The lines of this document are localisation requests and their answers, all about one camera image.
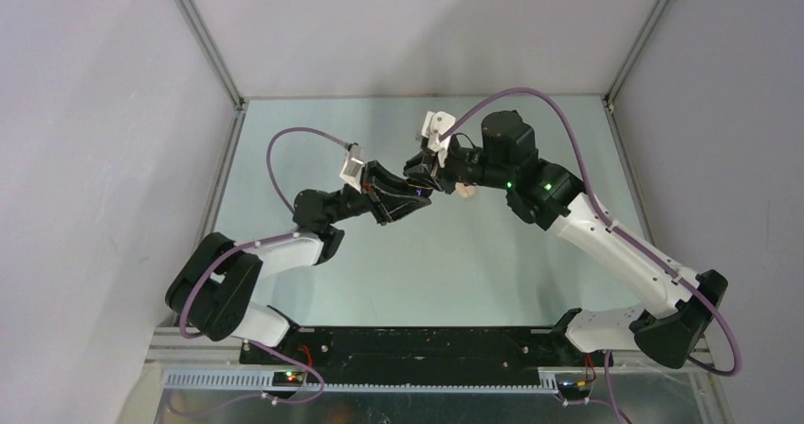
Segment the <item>black earbud charging case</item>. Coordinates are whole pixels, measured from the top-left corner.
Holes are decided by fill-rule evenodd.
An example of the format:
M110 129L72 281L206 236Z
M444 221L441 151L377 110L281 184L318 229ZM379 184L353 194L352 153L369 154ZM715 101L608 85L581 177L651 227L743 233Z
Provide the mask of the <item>black earbud charging case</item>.
M432 187L425 186L421 183L408 182L407 185L411 191L419 197L430 198L433 193Z

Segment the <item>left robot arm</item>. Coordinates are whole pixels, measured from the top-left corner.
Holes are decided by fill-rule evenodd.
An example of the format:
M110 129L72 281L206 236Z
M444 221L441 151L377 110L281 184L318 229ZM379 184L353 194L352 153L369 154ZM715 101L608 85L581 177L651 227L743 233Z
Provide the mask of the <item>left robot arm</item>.
M430 203L430 185L390 173L376 161L361 170L356 184L334 192L303 190L292 206L292 231L236 243L220 232L206 235L165 295L179 316L184 337L220 341L229 337L260 343L277 363L300 351L292 321L279 310L258 304L254 290L262 279L300 267L321 265L337 253L343 230L336 224L371 215L387 225Z

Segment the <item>white earbud charging case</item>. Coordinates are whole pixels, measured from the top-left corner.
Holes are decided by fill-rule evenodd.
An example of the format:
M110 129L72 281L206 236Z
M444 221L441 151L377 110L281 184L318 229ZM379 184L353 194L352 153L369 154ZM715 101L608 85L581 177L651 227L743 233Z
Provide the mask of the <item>white earbud charging case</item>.
M474 186L466 185L464 183L456 183L455 193L457 193L462 198L470 198L476 193L476 188Z

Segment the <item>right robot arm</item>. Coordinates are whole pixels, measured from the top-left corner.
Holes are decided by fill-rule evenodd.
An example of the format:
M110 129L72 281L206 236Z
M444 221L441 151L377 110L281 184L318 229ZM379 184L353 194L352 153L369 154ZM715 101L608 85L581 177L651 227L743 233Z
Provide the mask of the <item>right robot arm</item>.
M575 245L639 300L622 309L568 311L551 340L555 359L575 365L591 352L639 350L665 367L684 366L712 322L710 309L722 300L727 280L714 269L681 265L614 220L580 178L540 157L534 130L518 112L486 116L481 146L447 138L456 124L446 112L427 113L421 151L407 161L405 177L447 194L458 185L504 190L522 222Z

